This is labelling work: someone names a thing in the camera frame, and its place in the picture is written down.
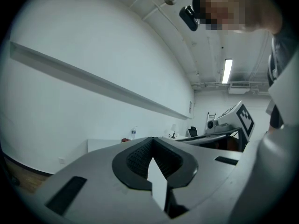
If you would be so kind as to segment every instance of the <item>black slot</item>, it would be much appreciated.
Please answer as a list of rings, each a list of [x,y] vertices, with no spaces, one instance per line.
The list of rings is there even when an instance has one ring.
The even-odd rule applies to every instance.
[[[87,179],[83,177],[72,177],[46,204],[46,207],[62,216],[86,181]]]
[[[231,165],[237,165],[238,163],[238,160],[235,160],[235,159],[229,159],[229,158],[225,158],[225,157],[217,157],[215,158],[216,161],[219,161],[219,162],[223,162],[223,163],[227,163],[227,164],[231,164]]]

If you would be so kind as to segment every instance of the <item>dark sleeve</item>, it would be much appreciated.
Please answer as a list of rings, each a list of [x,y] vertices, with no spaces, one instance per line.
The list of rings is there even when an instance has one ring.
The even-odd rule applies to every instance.
[[[270,125],[275,129],[279,129],[283,125],[281,116],[276,106],[274,106],[273,111],[271,113]]]

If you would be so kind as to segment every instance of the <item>electrical outlet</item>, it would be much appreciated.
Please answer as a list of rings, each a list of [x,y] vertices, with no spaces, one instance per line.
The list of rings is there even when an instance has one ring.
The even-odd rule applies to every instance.
[[[58,160],[59,160],[59,163],[65,164],[65,159],[64,158],[58,158]]]

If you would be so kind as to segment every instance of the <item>white ceiling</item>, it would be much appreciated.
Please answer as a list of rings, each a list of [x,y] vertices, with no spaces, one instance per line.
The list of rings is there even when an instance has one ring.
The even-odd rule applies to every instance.
[[[258,30],[239,34],[205,30],[205,26],[192,32],[178,15],[180,9],[190,5],[192,0],[177,0],[173,6],[166,5],[164,0],[119,1],[137,13],[165,41],[195,90],[221,82],[227,58],[233,59],[229,81],[246,81],[254,85],[260,82],[267,86],[272,39],[269,32]]]

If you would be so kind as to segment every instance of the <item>white wall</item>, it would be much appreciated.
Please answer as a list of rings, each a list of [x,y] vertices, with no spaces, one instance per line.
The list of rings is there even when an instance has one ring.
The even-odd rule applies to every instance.
[[[15,21],[11,41],[173,112],[89,90],[41,57],[10,54],[8,41],[0,66],[0,138],[4,153],[20,163],[55,173],[63,167],[58,157],[68,163],[86,153],[87,139],[120,140],[133,126],[136,138],[162,136],[174,123],[185,133],[194,93],[184,72],[156,33],[117,1],[33,0]]]
[[[188,123],[190,126],[196,127],[198,135],[202,135],[205,130],[208,112],[212,114],[217,112],[219,117],[240,100],[243,101],[256,124],[250,141],[261,139],[269,128],[270,115],[266,113],[266,108],[271,100],[269,96],[231,95],[227,91],[198,92],[195,94],[194,117]]]

